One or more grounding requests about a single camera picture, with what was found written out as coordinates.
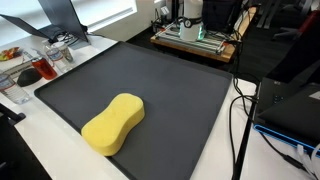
black mat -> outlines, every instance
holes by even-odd
[[[130,179],[189,179],[231,79],[226,72],[120,42],[35,95],[78,132],[119,93],[139,96],[145,118],[109,159]]]

